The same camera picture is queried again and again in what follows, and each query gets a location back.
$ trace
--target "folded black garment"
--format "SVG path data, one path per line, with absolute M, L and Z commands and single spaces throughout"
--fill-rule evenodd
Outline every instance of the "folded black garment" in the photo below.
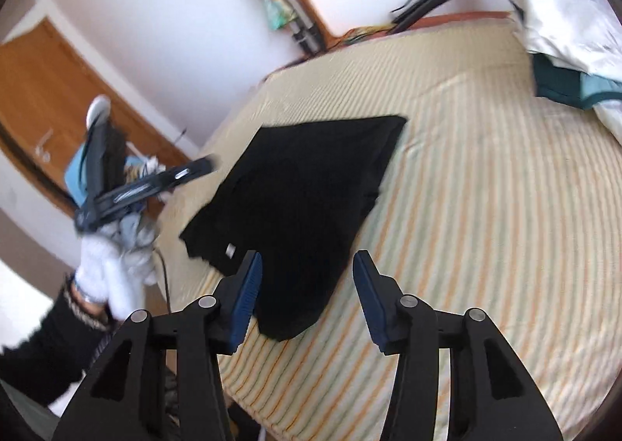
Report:
M 189 257 L 225 276 L 247 250 L 261 253 L 255 315 L 266 336 L 293 338 L 320 317 L 405 123 L 384 116 L 262 127 L 183 230 Z

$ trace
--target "person's arm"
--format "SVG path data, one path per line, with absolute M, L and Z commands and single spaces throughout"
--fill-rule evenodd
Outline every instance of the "person's arm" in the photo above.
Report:
M 48 406 L 80 380 L 110 329 L 104 306 L 86 302 L 69 279 L 40 328 L 0 353 L 0 378 Z

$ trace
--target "silver screw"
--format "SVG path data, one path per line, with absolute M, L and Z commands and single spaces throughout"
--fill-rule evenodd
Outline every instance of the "silver screw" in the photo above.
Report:
M 198 300 L 198 305 L 201 306 L 201 308 L 211 308 L 215 304 L 216 297 L 212 297 L 211 295 L 204 295 Z
M 409 294 L 403 295 L 399 300 L 399 303 L 405 308 L 414 308 L 418 302 L 417 297 Z
M 481 322 L 486 319 L 486 313 L 479 308 L 473 308 L 469 311 L 468 315 L 475 320 L 475 322 Z
M 141 323 L 147 320 L 147 312 L 145 310 L 136 310 L 129 318 L 132 322 Z

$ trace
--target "gloved hand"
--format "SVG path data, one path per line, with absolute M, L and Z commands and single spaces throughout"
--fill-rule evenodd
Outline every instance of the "gloved hand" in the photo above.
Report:
M 152 258 L 155 233 L 139 233 L 131 250 L 118 237 L 118 224 L 82 237 L 82 257 L 74 285 L 87 303 L 108 304 L 116 320 L 125 320 L 145 307 L 144 285 L 156 282 Z

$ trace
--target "bed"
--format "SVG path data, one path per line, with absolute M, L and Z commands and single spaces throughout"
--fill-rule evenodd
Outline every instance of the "bed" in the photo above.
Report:
M 161 214 L 173 309 L 220 279 L 178 235 L 260 126 L 383 114 L 408 123 L 353 250 L 435 309 L 486 310 L 573 439 L 622 366 L 622 147 L 593 111 L 533 97 L 507 19 L 376 39 L 270 76 L 203 147 L 218 171 Z M 251 320 L 220 357 L 226 393 L 279 439 L 303 441 L 377 439 L 396 366 L 371 342 L 351 267 L 307 331 L 278 343 Z M 442 353 L 436 439 L 448 414 Z

